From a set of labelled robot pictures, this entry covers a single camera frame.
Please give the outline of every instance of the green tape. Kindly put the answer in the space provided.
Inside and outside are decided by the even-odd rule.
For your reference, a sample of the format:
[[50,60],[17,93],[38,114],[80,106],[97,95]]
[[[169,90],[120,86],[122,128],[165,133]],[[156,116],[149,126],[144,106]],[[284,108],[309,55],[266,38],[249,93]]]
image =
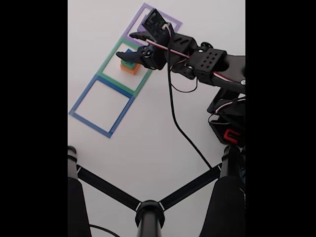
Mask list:
[[126,92],[132,94],[134,97],[136,97],[138,95],[138,93],[140,92],[140,90],[143,88],[144,84],[146,83],[148,77],[150,76],[150,74],[152,73],[153,70],[148,69],[148,71],[146,72],[145,76],[143,77],[142,81],[140,82],[140,84],[138,85],[138,87],[136,88],[135,91],[133,91],[132,89],[128,88],[127,86],[119,83],[118,81],[114,80],[113,78],[109,77],[108,75],[105,75],[103,73],[105,67],[107,66],[107,64],[109,63],[109,61],[111,60],[111,58],[113,56],[116,57],[116,55],[114,55],[117,51],[117,49],[119,48],[119,46],[124,43],[126,45],[128,45],[129,47],[137,50],[138,46],[127,41],[124,38],[120,38],[117,43],[115,44],[114,48],[111,50],[110,54],[108,55],[108,57],[105,59],[105,61],[103,62],[103,64],[101,65],[101,67],[99,68],[99,70],[97,71],[97,75],[102,77],[105,80],[108,80],[109,82],[113,83],[114,85],[118,86],[119,88],[125,90]]
[[131,90],[130,88],[128,88],[127,86],[119,83],[118,81],[112,79],[111,77],[109,77],[108,75],[105,75],[104,73],[101,73],[99,75],[100,77],[102,77],[103,79],[113,83],[114,85],[118,86],[119,88],[121,88],[122,90],[125,90],[126,92],[130,93],[131,95],[133,95],[135,93],[135,91]]
[[143,86],[145,85],[146,81],[148,80],[150,74],[152,73],[153,70],[148,69],[148,71],[146,72],[144,78],[142,79],[142,81],[140,82],[140,84],[138,85],[138,87],[135,90],[135,93],[133,94],[134,97],[136,97],[140,90],[143,88]]
[[101,76],[101,73],[104,71],[105,67],[107,66],[107,64],[109,63],[109,61],[111,60],[111,58],[114,56],[114,54],[116,53],[117,49],[119,48],[119,46],[124,43],[127,44],[129,47],[132,47],[133,49],[137,50],[138,46],[128,42],[127,40],[125,40],[124,38],[120,38],[117,43],[115,44],[114,48],[111,50],[110,54],[107,56],[107,58],[105,59],[105,61],[103,62],[103,64],[101,65],[101,67],[99,68],[99,70],[97,71],[97,75]]

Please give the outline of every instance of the purple tape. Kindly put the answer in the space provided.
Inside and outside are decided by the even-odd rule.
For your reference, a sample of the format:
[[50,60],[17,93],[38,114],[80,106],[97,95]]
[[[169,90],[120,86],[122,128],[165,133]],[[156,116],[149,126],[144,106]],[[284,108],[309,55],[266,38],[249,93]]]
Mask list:
[[[134,18],[132,19],[132,21],[129,23],[128,27],[126,28],[126,30],[124,31],[124,33],[123,33],[123,35],[122,35],[122,37],[123,37],[124,39],[126,39],[127,41],[129,41],[129,42],[131,42],[131,43],[134,43],[134,44],[136,44],[136,45],[138,45],[138,46],[142,46],[143,44],[141,44],[140,42],[138,42],[138,41],[134,40],[133,38],[129,37],[129,36],[128,36],[128,33],[129,33],[129,31],[132,29],[133,25],[135,24],[135,22],[137,21],[137,19],[140,17],[140,15],[142,14],[142,12],[144,11],[145,8],[146,8],[146,9],[149,9],[149,11],[153,9],[152,6],[149,6],[147,3],[144,3],[144,4],[140,7],[140,9],[138,10],[138,12],[136,13],[136,15],[134,16]],[[178,20],[176,20],[175,18],[173,18],[173,17],[171,17],[171,16],[169,16],[169,15],[167,15],[167,14],[165,14],[165,13],[159,11],[159,10],[158,10],[158,12],[159,12],[166,20],[170,20],[170,21],[176,23],[176,26],[174,27],[174,31],[175,31],[175,32],[177,32],[177,31],[179,30],[180,26],[182,25],[182,22],[181,22],[181,21],[178,21]]]
[[146,17],[147,17],[147,15],[144,16],[144,18],[143,18],[143,20],[141,21],[139,27],[137,28],[137,31],[138,31],[138,32],[144,32],[144,31],[146,31],[145,27],[143,27],[143,25],[142,25],[143,22],[145,21]]

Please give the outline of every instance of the tape square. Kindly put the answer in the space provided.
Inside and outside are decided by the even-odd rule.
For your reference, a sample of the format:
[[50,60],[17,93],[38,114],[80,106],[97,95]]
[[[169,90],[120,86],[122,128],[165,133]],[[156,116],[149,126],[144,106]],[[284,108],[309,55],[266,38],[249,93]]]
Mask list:
[[[140,9],[138,10],[138,12],[136,13],[136,15],[134,16],[134,18],[132,19],[132,21],[129,23],[128,27],[126,28],[126,30],[124,31],[122,37],[131,42],[136,44],[137,46],[142,46],[145,45],[147,43],[138,40],[138,39],[133,39],[131,37],[129,37],[129,34],[132,32],[137,32],[138,29],[140,31],[143,31],[144,28],[141,26],[142,21],[145,19],[145,16],[153,9],[152,6],[148,5],[147,3],[144,3]],[[170,22],[173,26],[173,29],[175,32],[177,32],[180,28],[180,26],[182,25],[182,22],[180,22],[179,20],[165,14],[164,12],[161,12],[158,10],[158,12],[162,15],[162,17],[165,19],[166,22]]]

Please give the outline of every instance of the white table surface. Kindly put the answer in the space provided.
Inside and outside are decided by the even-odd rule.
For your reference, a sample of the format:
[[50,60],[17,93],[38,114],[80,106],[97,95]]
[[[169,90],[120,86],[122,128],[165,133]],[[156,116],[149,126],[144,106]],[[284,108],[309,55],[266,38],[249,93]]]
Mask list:
[[[178,32],[194,37],[198,44],[207,41],[229,54],[245,55],[245,0],[146,3],[183,22]],[[142,0],[68,0],[68,112],[142,4]],[[182,90],[195,85],[178,74],[172,74],[172,81]],[[218,90],[199,83],[193,93],[173,93],[180,127],[212,166],[221,162],[225,147],[207,122],[206,109]],[[68,115],[68,145],[76,148],[80,165],[140,201],[159,201],[208,170],[173,123],[166,67],[153,71],[110,139]],[[134,211],[82,184],[90,223],[121,237],[136,236]],[[163,237],[198,237],[213,185],[165,212]],[[92,234],[110,236],[100,230]]]

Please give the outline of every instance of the blue square outline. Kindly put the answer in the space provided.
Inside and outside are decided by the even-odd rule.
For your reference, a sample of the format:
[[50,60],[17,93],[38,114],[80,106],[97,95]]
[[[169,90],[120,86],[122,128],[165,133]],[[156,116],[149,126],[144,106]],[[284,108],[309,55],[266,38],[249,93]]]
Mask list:
[[[113,124],[113,126],[112,126],[112,128],[110,129],[109,132],[103,130],[102,128],[98,127],[97,125],[93,124],[92,122],[90,122],[90,121],[86,120],[85,118],[81,117],[80,115],[76,114],[76,109],[79,107],[79,105],[81,104],[81,102],[83,101],[83,99],[85,98],[85,96],[87,95],[87,93],[89,92],[89,90],[91,89],[91,87],[94,85],[94,83],[97,80],[102,82],[103,84],[109,86],[113,90],[119,92],[120,94],[126,96],[127,98],[129,98],[127,104],[125,105],[124,109],[122,110],[122,112],[118,116],[117,120],[115,121],[115,123]],[[121,122],[121,120],[123,119],[123,117],[126,114],[127,110],[129,109],[129,107],[133,103],[134,99],[135,99],[135,97],[133,95],[131,95],[130,93],[126,92],[125,90],[121,89],[120,87],[114,85],[113,83],[111,83],[111,82],[105,80],[104,78],[98,76],[97,74],[95,74],[94,77],[92,78],[92,80],[89,82],[88,86],[82,92],[81,96],[75,102],[74,106],[69,111],[69,115],[73,116],[74,118],[76,118],[79,121],[83,122],[84,124],[88,125],[89,127],[91,127],[92,129],[96,130],[97,132],[100,132],[101,134],[103,134],[106,137],[110,138],[113,135],[113,133],[116,130],[116,128],[118,127],[118,125]]]

